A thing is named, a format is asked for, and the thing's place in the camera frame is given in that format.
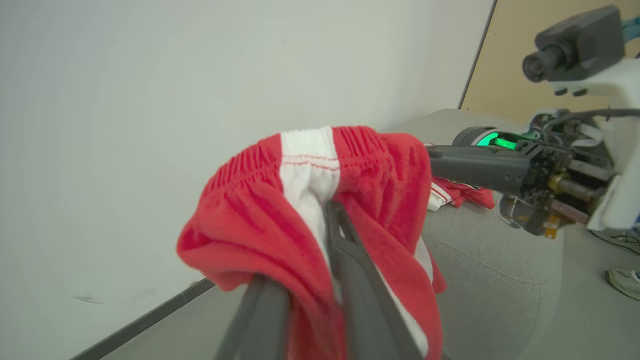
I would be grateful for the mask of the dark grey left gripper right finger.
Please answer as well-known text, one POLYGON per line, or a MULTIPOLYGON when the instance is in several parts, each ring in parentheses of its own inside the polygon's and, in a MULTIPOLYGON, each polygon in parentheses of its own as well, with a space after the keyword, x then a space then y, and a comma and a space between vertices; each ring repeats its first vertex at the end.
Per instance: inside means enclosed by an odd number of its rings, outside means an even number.
POLYGON ((327 255, 342 297, 348 360, 423 360, 342 203, 329 201, 327 255))

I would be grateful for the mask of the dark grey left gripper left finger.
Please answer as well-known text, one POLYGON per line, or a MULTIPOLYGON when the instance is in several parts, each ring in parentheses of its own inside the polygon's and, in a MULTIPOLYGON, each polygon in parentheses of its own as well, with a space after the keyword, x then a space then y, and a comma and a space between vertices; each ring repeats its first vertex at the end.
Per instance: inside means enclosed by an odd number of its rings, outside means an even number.
POLYGON ((283 285, 253 276, 214 360, 287 360, 290 301, 283 285))

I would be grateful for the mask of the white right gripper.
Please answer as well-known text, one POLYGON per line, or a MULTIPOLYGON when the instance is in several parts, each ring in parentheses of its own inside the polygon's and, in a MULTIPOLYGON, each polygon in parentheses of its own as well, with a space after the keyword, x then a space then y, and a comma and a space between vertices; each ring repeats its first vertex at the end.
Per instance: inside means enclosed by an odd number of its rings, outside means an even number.
POLYGON ((468 127, 452 145, 425 146, 432 175, 503 194, 507 223, 537 236, 567 224, 640 225, 640 58, 550 86, 556 96, 606 97, 608 105, 542 109, 522 132, 468 127))

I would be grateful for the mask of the red jersey with lettering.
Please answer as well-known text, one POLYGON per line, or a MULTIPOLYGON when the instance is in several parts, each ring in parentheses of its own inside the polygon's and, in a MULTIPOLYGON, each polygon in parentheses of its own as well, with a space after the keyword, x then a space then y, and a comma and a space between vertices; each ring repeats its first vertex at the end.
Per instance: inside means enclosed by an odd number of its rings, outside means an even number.
POLYGON ((432 178, 428 210, 436 212, 445 205, 460 208, 466 202, 490 210, 496 207, 494 192, 490 189, 442 177, 432 178))

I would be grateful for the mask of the red shorts with white stripe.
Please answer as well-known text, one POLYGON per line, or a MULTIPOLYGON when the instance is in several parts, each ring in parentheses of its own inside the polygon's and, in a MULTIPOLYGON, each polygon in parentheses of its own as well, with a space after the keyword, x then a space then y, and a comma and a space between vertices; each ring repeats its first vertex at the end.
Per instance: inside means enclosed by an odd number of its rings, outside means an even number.
POLYGON ((346 210, 423 360, 441 360, 436 294, 445 280, 423 242, 432 171, 423 142, 366 126, 291 130, 221 166, 185 224, 178 256, 223 291, 256 274, 292 294, 287 360, 346 360, 323 207, 346 210))

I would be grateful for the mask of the tan wooden panel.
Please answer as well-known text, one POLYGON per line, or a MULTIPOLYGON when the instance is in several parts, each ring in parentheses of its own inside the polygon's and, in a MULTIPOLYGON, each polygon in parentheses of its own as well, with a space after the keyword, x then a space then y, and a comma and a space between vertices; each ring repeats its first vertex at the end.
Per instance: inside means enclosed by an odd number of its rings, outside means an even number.
POLYGON ((607 5, 617 6, 623 18, 640 15, 640 0, 496 0, 462 109, 525 124, 538 109, 605 108, 603 96, 555 96, 548 84, 530 82, 522 60, 535 50, 537 33, 607 5))

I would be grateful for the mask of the black baseboard strip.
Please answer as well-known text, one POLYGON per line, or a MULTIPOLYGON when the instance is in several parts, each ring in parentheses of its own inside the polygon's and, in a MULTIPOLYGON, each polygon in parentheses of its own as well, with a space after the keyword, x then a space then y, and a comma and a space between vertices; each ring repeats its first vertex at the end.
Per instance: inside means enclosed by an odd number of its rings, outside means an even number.
POLYGON ((215 283, 206 278, 192 283, 185 291, 165 301, 162 305, 71 358, 71 360, 102 360, 214 287, 215 283))

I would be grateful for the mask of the grey fabric sofa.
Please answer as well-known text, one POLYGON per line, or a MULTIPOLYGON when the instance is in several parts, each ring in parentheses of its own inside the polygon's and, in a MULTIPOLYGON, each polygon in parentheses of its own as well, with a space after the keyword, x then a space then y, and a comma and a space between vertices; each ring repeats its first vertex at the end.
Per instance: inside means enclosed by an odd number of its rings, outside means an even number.
POLYGON ((542 337, 560 300, 564 235, 532 235, 470 202, 427 212, 422 238, 446 282, 443 357, 519 360, 542 337))

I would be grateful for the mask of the white grey sneaker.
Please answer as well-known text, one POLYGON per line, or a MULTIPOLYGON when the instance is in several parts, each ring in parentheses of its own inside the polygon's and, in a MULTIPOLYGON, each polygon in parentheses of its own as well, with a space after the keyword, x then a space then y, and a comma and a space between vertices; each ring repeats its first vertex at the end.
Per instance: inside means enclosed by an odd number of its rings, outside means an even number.
POLYGON ((624 248, 640 256, 640 227, 628 229, 608 228, 601 231, 590 230, 590 233, 609 244, 624 248))
POLYGON ((608 269, 608 284, 624 296, 640 301, 640 271, 635 269, 608 269))

